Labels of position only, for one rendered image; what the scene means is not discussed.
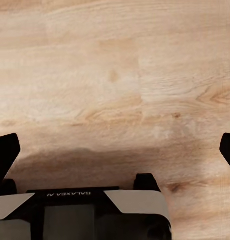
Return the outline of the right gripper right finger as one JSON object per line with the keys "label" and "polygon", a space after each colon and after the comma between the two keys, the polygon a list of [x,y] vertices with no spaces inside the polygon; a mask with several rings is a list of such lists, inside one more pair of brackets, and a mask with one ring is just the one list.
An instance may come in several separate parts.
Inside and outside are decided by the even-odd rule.
{"label": "right gripper right finger", "polygon": [[230,166],[230,133],[226,132],[223,134],[219,151]]}

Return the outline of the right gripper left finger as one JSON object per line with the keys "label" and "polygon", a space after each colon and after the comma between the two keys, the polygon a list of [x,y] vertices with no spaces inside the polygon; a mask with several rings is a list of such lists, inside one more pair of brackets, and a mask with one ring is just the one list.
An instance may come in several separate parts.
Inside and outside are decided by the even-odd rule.
{"label": "right gripper left finger", "polygon": [[0,137],[0,184],[19,153],[20,144],[15,133]]}

